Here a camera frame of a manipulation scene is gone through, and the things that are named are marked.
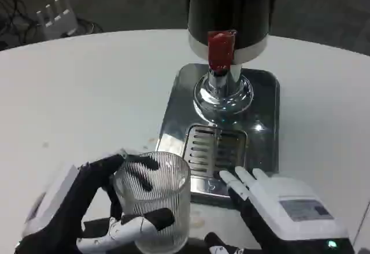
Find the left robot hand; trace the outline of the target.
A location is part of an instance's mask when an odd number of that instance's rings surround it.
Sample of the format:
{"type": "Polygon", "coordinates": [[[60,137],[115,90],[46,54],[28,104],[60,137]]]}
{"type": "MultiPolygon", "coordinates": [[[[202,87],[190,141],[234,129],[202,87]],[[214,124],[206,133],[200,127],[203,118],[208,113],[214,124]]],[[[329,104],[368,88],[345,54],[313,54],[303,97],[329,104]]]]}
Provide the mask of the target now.
{"type": "Polygon", "coordinates": [[[108,253],[172,226],[175,216],[169,208],[123,214],[111,180],[124,164],[139,164],[148,171],[160,167],[149,156],[124,150],[80,167],[72,165],[35,201],[15,253],[108,253]],[[100,188],[110,199],[110,216],[83,222],[100,188]]]}

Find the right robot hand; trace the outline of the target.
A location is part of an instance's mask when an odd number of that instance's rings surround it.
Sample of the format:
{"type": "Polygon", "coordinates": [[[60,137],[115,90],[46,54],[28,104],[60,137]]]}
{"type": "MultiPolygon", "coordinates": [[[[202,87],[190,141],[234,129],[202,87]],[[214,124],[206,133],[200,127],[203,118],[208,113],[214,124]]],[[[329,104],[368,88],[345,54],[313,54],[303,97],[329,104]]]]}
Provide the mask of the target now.
{"type": "Polygon", "coordinates": [[[354,253],[348,232],[304,182],[241,166],[217,173],[259,244],[239,248],[208,233],[210,253],[354,253]]]}

